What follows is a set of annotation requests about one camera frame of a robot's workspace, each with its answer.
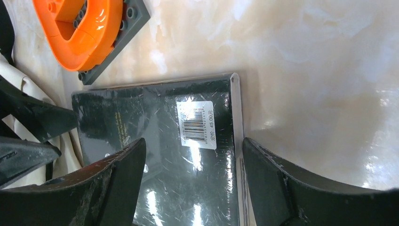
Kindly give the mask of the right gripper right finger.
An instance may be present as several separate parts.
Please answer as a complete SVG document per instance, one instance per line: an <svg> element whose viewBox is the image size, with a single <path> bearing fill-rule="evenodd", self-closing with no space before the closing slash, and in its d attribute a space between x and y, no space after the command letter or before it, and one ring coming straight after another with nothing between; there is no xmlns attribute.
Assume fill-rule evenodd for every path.
<svg viewBox="0 0 399 226"><path fill-rule="evenodd" d="M247 183L259 226L396 226L399 191L353 186L312 173L256 141L243 140Z"/></svg>

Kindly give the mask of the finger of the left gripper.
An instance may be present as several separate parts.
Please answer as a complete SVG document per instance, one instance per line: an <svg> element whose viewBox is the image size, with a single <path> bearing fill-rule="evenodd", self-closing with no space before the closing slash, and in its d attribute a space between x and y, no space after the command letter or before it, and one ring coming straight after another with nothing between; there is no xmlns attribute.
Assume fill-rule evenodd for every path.
<svg viewBox="0 0 399 226"><path fill-rule="evenodd" d="M0 135L18 138L3 119L14 116L40 142L60 136L78 126L76 113L33 98L0 78Z"/></svg>
<svg viewBox="0 0 399 226"><path fill-rule="evenodd" d="M16 138L0 138L0 187L9 186L30 172L52 163L62 153L44 144Z"/></svg>

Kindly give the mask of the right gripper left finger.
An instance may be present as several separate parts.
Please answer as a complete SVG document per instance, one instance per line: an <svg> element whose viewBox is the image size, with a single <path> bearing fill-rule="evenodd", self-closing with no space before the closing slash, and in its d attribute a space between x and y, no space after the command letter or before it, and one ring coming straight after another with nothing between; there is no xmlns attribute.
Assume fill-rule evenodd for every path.
<svg viewBox="0 0 399 226"><path fill-rule="evenodd" d="M0 192L3 226L130 226L146 161L139 138L121 151L40 186Z"/></svg>

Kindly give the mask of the beige canvas student bag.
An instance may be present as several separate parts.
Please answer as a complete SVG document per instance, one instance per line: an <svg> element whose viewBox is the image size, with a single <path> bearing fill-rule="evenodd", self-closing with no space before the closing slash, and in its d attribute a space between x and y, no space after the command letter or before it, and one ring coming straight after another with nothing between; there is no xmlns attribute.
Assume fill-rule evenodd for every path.
<svg viewBox="0 0 399 226"><path fill-rule="evenodd" d="M71 110L56 106L13 60L15 32L0 5L0 187L42 185L81 169L69 132Z"/></svg>

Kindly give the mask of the black book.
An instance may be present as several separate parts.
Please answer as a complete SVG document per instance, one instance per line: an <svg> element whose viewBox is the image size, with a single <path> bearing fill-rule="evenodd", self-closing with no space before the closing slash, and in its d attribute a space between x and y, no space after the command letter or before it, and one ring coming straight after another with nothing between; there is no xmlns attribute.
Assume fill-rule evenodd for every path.
<svg viewBox="0 0 399 226"><path fill-rule="evenodd" d="M86 165L145 139L133 225L249 224L237 73L77 91L72 108Z"/></svg>

